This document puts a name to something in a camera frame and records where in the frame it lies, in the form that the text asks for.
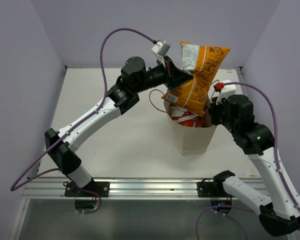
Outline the orange snack bag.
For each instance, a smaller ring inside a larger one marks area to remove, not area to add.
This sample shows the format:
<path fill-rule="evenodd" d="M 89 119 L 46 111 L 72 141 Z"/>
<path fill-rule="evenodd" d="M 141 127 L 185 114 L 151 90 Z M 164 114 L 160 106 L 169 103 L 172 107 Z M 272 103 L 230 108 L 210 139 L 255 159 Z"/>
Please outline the orange snack bag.
<path fill-rule="evenodd" d="M 191 75 L 191 79 L 168 90 L 162 99 L 202 116 L 211 83 L 231 48 L 196 45 L 186 41 L 181 41 L 180 47 L 181 68 Z"/>

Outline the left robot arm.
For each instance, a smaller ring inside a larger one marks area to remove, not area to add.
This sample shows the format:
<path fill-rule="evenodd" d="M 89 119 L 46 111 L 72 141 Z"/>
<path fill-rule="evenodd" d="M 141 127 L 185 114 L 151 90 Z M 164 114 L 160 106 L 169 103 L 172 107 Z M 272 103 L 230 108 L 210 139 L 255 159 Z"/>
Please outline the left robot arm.
<path fill-rule="evenodd" d="M 91 195 L 94 180 L 76 155 L 79 147 L 104 125 L 136 105 L 140 100 L 139 93 L 160 85 L 172 90 L 192 78 L 190 73 L 175 66 L 168 56 L 164 56 L 163 62 L 150 69 L 146 68 L 141 57 L 130 57 L 120 70 L 115 84 L 93 108 L 67 127 L 58 131 L 50 128 L 45 132 L 48 155 L 58 169 L 76 185 L 77 192 L 85 197 Z"/>

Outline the beige paper bag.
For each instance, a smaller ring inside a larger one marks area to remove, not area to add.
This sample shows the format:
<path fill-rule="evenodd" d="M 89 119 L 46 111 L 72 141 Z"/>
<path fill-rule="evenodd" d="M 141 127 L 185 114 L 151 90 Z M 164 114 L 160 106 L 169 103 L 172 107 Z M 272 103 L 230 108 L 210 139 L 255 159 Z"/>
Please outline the beige paper bag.
<path fill-rule="evenodd" d="M 206 105 L 204 107 L 204 111 L 206 111 L 206 120 L 203 127 L 186 127 L 177 124 L 171 119 L 170 106 L 174 104 L 164 101 L 164 110 L 162 110 L 153 103 L 151 97 L 152 93 L 155 91 L 161 94 L 163 93 L 159 89 L 153 89 L 148 95 L 148 100 L 157 111 L 162 112 L 167 116 L 172 132 L 172 138 L 180 154 L 183 156 L 204 154 L 207 151 L 217 128 L 211 123 L 211 117 L 208 113 L 208 105 L 210 104 L 210 100 L 206 100 Z"/>

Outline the red Doritos bag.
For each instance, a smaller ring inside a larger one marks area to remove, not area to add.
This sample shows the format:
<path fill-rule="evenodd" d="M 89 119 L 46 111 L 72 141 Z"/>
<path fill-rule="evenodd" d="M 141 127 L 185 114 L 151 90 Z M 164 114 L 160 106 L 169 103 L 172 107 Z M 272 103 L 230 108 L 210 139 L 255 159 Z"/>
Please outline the red Doritos bag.
<path fill-rule="evenodd" d="M 186 108 L 171 105 L 170 118 L 175 123 L 184 127 L 201 128 L 204 126 L 207 114 L 205 110 L 203 111 L 203 115 L 197 115 L 191 111 L 188 111 Z"/>

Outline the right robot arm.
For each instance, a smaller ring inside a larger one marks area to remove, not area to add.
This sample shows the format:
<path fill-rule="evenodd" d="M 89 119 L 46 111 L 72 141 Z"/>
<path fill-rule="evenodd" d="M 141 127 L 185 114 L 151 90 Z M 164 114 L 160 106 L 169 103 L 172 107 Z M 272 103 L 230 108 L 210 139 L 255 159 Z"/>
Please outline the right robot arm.
<path fill-rule="evenodd" d="M 297 203 L 293 203 L 280 174 L 285 173 L 275 154 L 274 136 L 270 129 L 255 121 L 254 105 L 247 96 L 234 94 L 217 102 L 213 98 L 209 114 L 213 125 L 223 125 L 234 142 L 252 161 L 261 176 L 268 195 L 248 186 L 229 170 L 213 178 L 213 192 L 217 196 L 229 194 L 248 206 L 258 216 L 263 228 L 273 237 L 291 234 L 300 229 L 300 196 L 290 189 Z"/>

